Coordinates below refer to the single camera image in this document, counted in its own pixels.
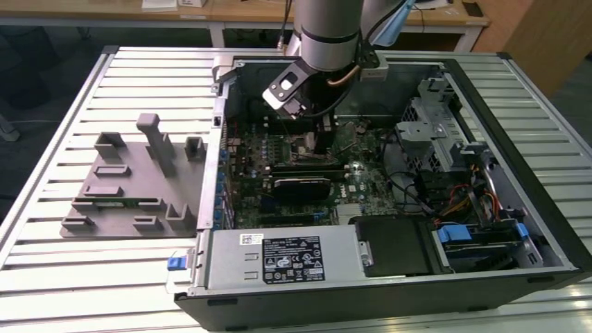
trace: motherboard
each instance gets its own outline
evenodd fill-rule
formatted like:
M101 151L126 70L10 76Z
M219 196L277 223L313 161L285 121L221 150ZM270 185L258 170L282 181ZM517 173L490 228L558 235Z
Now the motherboard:
M325 153L310 148L311 133L290 134L279 121L230 123L227 133L233 228L338 225L353 216L395 214L379 155L387 130L370 121L343 121ZM306 180L309 190L297 193L290 182ZM293 196L277 198L274 182Z

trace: slotted metal table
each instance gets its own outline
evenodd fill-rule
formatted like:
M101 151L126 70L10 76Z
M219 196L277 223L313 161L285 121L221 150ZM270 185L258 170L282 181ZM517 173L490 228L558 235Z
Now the slotted metal table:
M513 61L491 53L386 54L455 58L589 249L592 152ZM98 58L0 227L2 332L205 332L163 287L165 260L190 248L193 239L62 239L58 231L101 131L142 140L134 120L141 112L157 112L171 141L183 142L187 135L206 141L215 103L211 66L215 56L227 55L278 56L261 49L119 48ZM589 332L590 282L539 291L487 311L258 332ZM178 275L171 283L186 285L189 278Z

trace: power supply label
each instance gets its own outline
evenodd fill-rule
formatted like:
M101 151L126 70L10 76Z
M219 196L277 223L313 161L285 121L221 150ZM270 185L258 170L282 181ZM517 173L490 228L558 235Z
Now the power supply label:
M262 280L266 284L325 280L318 236L262 240Z

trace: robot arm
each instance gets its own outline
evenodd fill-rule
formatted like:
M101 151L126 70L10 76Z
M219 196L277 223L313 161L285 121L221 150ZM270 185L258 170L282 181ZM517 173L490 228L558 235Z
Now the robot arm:
M377 1L378 8L391 8L393 2L397 5L375 26L366 27L366 33L375 30L407 1ZM375 11L374 0L366 3L363 0L294 0L294 37L287 54L299 55L299 59L287 66L262 93L263 100L279 115L295 119L319 117L331 112L349 92L349 81L359 71L362 78L383 80L385 61L361 35L362 12L374 17Z

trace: white label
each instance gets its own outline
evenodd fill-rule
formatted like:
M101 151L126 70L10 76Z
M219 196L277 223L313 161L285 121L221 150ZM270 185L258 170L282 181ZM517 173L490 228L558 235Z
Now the white label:
M239 245L261 245L262 234L239 234Z
M181 19L205 19L202 15L179 15Z
M307 274L322 274L322 268L310 268Z

